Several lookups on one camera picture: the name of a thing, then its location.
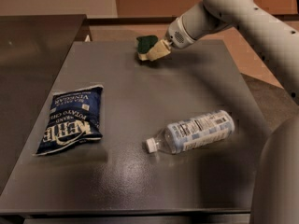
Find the white bottle cap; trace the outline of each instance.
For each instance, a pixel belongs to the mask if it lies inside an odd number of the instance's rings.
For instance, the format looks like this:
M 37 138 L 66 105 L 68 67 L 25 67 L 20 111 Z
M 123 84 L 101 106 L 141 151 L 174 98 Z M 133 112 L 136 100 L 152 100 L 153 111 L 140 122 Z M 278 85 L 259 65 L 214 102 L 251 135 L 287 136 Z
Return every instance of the white bottle cap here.
M 149 153 L 157 152 L 158 148 L 156 146 L 156 142 L 154 138 L 150 138 L 147 140 L 147 149 Z

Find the black metal surface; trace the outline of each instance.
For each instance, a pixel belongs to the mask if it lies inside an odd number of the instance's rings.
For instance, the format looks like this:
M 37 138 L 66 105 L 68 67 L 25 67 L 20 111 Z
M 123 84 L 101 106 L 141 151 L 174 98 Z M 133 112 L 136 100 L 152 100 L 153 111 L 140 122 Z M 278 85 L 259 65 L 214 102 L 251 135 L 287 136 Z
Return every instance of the black metal surface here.
M 164 217 L 78 217 L 26 219 L 24 224 L 248 224 L 249 215 L 193 215 Z
M 0 197 L 1 213 L 250 210 L 270 130 L 224 44 L 200 41 L 143 65 L 134 57 L 133 42 L 73 46 L 52 91 L 103 84 L 104 138 L 33 157 L 49 118 L 49 95 Z M 235 120 L 235 134 L 227 140 L 179 155 L 148 154 L 142 146 L 167 123 L 217 109 L 231 112 Z
M 0 195 L 85 17 L 0 17 Z

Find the gray table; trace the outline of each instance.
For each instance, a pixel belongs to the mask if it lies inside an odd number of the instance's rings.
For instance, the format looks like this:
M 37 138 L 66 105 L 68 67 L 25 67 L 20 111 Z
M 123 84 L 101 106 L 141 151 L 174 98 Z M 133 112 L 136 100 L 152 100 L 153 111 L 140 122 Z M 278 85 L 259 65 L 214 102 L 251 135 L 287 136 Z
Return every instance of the gray table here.
M 257 163 L 270 134 L 221 41 L 200 41 L 156 63 L 134 42 L 75 43 L 51 91 L 103 84 L 101 142 L 33 157 L 48 122 L 44 104 L 0 197 L 18 215 L 248 212 Z M 179 155 L 148 154 L 143 141 L 167 123 L 224 109 L 227 140 Z
M 85 18 L 0 17 L 0 195 Z

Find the blue chip bag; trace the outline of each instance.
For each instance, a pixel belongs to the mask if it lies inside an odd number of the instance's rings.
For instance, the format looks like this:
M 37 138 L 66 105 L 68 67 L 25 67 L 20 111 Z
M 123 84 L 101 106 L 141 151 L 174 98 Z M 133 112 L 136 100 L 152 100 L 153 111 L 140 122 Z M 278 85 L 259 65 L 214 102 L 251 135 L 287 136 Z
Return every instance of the blue chip bag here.
M 50 120 L 36 155 L 58 152 L 66 147 L 99 140 L 102 86 L 54 94 Z

